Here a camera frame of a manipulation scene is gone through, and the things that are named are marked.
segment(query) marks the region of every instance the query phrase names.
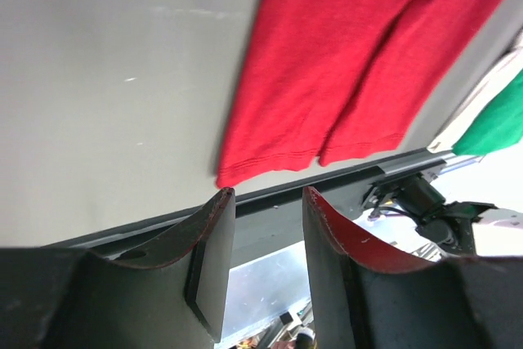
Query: green fabric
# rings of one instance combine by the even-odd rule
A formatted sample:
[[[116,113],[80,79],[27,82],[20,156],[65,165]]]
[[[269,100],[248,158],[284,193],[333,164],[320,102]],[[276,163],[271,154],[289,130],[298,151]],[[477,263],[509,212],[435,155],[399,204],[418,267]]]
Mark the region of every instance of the green fabric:
[[[523,136],[523,70],[479,114],[454,145],[456,155],[488,154]]]

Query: red cloth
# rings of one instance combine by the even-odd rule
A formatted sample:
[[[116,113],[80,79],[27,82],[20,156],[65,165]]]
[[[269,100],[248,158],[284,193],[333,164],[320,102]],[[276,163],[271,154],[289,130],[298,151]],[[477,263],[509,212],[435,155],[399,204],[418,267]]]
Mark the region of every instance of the red cloth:
[[[261,0],[218,186],[395,149],[501,0]]]

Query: gray panel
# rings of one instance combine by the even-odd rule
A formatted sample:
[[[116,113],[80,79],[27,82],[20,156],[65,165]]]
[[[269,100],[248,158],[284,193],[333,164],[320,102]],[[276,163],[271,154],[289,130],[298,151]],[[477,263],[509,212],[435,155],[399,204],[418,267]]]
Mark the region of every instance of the gray panel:
[[[0,244],[49,244],[210,198],[256,1],[0,0]],[[427,145],[522,21],[507,0],[400,151]],[[364,161],[268,173],[237,193]]]

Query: white surface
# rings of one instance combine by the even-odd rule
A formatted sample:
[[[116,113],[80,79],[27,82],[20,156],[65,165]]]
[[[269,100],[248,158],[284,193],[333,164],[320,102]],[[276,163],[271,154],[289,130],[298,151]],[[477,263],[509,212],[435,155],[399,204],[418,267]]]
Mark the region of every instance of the white surface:
[[[401,150],[426,146],[508,44],[523,13],[510,2]],[[49,244],[207,200],[255,8],[256,0],[0,0],[0,244]],[[358,162],[268,173],[237,191]]]

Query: white cloth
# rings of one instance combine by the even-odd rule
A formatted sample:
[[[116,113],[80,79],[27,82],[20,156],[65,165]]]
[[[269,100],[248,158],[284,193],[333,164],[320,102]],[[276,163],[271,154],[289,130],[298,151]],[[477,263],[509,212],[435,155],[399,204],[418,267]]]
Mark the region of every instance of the white cloth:
[[[452,146],[472,125],[480,112],[520,73],[523,69],[523,31],[511,51],[474,87],[472,92],[453,113],[434,141],[427,147],[432,153],[451,150]]]

